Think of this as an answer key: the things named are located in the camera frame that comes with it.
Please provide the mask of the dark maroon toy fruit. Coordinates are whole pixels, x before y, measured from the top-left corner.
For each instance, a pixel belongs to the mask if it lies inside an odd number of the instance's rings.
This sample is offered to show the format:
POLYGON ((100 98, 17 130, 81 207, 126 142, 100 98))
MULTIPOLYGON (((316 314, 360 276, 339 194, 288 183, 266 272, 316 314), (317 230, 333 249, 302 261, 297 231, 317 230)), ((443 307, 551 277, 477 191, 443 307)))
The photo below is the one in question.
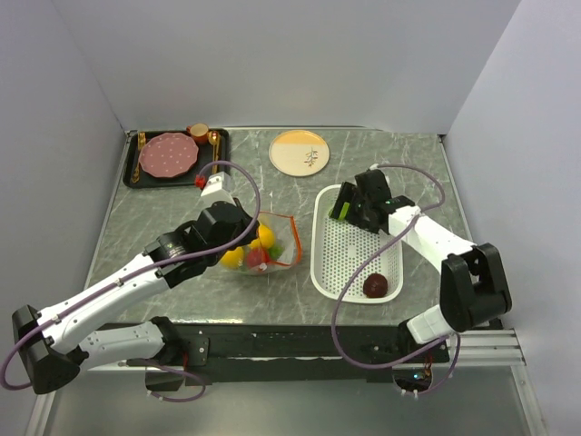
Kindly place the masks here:
POLYGON ((388 279, 380 273, 372 273, 365 279, 362 291, 370 299, 384 298, 389 291, 388 279))

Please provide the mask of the clear orange zip bag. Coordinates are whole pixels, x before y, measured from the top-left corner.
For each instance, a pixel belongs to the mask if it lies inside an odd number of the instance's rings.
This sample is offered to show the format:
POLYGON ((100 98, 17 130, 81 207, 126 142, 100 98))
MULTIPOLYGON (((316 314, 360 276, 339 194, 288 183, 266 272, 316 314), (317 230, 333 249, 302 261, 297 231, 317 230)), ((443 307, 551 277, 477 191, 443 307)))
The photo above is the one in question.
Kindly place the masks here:
POLYGON ((302 247, 293 216, 260 212, 255 239, 220 259, 226 270, 246 275, 285 271, 300 261, 302 247))

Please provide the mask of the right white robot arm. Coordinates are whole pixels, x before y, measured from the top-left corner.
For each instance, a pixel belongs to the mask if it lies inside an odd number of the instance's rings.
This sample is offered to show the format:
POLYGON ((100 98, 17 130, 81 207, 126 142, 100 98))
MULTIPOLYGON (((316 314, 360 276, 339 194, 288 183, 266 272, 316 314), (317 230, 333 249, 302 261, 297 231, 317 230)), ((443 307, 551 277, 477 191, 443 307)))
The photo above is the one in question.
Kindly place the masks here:
POLYGON ((393 195, 383 168, 343 183, 330 217, 404 242, 439 273, 438 303, 399 325, 399 355, 417 362, 430 342, 509 312, 512 298, 499 250, 455 235, 408 197, 393 195))

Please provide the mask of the green toy vegetable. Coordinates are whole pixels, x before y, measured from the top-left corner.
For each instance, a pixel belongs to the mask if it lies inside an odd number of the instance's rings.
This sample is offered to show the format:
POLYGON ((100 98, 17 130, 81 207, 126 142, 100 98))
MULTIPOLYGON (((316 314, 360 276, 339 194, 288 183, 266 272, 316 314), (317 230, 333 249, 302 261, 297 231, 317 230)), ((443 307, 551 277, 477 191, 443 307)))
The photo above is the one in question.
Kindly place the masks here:
POLYGON ((284 247, 283 246, 280 246, 278 244, 273 245, 269 249, 269 255, 270 255, 271 258, 278 259, 283 253, 284 253, 284 247))

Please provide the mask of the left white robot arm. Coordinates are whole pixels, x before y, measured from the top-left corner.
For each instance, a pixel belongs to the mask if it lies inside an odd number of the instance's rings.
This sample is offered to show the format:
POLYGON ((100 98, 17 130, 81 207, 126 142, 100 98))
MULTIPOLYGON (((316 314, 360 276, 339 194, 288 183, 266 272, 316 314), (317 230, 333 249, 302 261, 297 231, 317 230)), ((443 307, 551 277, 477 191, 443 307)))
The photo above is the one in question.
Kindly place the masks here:
POLYGON ((230 249, 250 243, 257 215, 239 201, 219 201, 195 220, 164 233, 118 272, 54 306, 26 305, 12 315, 15 347, 37 394, 56 391, 81 371, 106 363, 143 360, 167 365, 181 360, 187 347, 166 317, 130 328, 105 330, 114 316, 141 300, 202 275, 230 249))

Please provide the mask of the yellow toy lemon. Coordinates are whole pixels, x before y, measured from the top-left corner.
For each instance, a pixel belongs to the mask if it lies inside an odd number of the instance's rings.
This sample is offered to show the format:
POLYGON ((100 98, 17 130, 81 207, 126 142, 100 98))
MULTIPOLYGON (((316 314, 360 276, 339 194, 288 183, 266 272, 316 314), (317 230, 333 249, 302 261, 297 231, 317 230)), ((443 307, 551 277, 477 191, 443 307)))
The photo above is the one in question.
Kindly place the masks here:
POLYGON ((220 263, 225 268, 236 270, 242 267, 244 256, 244 249, 242 247, 237 247, 233 250, 227 251, 220 259, 220 263))

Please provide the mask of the orange cup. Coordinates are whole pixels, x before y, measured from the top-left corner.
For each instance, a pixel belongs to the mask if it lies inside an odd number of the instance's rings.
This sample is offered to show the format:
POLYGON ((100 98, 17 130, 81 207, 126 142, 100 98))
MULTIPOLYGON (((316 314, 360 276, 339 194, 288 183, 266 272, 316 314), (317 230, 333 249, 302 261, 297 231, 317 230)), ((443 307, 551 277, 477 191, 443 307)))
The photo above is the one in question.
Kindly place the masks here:
POLYGON ((197 123, 188 125, 186 127, 186 132, 198 145, 208 143, 210 128, 207 124, 197 123))

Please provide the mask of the white perforated plastic basket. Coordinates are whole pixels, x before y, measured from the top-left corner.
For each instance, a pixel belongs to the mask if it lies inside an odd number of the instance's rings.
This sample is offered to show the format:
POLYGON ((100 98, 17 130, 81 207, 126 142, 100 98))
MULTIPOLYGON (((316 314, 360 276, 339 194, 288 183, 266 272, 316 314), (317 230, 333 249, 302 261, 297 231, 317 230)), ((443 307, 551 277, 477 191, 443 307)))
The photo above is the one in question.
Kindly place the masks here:
MULTIPOLYGON (((319 191, 314 205, 310 248, 310 278, 315 288, 335 301, 350 276, 371 255, 392 240, 385 234, 373 234, 348 223, 330 218, 340 192, 338 184, 319 191)), ((371 260, 355 278, 343 301, 359 304, 381 304, 396 299, 404 282, 403 249, 398 242, 371 260), (387 293, 370 298, 363 292, 365 280, 373 273, 385 277, 387 293)))

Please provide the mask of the yellow toy pear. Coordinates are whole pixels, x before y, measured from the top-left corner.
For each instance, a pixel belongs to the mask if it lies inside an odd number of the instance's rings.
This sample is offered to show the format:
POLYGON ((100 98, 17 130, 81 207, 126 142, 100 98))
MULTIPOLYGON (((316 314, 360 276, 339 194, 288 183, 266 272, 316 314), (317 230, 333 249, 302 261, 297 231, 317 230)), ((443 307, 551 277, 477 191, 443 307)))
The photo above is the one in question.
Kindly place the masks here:
POLYGON ((252 249, 262 248, 270 249, 277 241, 275 233, 265 224, 260 224, 257 232, 257 238, 250 243, 252 249))

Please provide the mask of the green toy leaf slice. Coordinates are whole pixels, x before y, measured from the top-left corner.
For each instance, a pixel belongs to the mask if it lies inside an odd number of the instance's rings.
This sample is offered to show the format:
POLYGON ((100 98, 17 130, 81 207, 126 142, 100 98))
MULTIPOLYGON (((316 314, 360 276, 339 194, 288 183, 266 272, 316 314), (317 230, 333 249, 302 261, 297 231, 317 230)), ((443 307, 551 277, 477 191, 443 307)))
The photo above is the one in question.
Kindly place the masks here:
POLYGON ((344 221, 349 213, 349 209, 350 209, 350 204, 349 203, 344 203, 341 207, 340 210, 340 215, 339 215, 339 220, 340 221, 344 221))

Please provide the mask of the red toy fruit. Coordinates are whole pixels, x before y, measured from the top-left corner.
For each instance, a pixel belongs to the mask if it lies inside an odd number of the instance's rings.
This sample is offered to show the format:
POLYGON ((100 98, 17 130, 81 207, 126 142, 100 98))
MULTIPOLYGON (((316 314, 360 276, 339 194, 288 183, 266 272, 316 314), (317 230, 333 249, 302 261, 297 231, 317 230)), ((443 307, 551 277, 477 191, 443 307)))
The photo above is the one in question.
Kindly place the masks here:
POLYGON ((269 261, 268 252, 262 248, 254 248, 247 252, 245 265, 247 268, 264 268, 269 261))

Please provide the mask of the gold fork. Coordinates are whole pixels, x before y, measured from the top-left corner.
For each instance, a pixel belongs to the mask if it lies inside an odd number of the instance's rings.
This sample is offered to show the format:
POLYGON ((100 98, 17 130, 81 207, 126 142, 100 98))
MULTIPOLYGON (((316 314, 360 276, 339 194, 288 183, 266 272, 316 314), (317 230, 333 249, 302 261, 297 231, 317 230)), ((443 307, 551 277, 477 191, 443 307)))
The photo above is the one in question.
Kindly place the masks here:
POLYGON ((131 176, 131 183, 138 183, 140 180, 140 163, 139 158, 142 152, 142 149, 146 145, 146 133, 139 132, 137 134, 137 149, 135 152, 135 167, 133 168, 132 176, 131 176))

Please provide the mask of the pink dotted plate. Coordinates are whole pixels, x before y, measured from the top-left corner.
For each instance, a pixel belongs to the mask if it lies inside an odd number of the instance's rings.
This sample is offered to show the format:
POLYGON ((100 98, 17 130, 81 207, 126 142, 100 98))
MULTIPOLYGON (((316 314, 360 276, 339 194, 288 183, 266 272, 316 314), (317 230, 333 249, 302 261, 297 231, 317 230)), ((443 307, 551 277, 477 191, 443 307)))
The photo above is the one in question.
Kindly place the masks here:
POLYGON ((181 133, 155 136, 140 151, 139 165, 154 178, 172 179, 189 172, 198 161, 199 147, 181 133))

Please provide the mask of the gold spoon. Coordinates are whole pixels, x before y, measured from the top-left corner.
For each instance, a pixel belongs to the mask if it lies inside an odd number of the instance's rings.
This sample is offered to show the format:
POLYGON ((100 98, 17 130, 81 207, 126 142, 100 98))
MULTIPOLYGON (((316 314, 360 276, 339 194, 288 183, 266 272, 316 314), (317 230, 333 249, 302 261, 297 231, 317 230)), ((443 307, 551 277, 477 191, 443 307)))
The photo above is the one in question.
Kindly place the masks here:
POLYGON ((217 131, 208 132, 208 143, 212 146, 218 145, 220 143, 220 134, 217 131))

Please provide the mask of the cream orange round plate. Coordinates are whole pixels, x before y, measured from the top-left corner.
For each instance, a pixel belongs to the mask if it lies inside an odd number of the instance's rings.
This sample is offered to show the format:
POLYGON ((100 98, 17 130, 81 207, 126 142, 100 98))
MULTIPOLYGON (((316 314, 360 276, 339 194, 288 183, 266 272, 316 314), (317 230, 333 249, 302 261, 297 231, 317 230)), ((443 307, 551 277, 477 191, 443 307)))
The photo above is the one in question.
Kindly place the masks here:
POLYGON ((330 160, 330 148, 314 132, 290 130, 272 140, 269 158, 281 173, 293 177, 307 177, 325 168, 330 160))

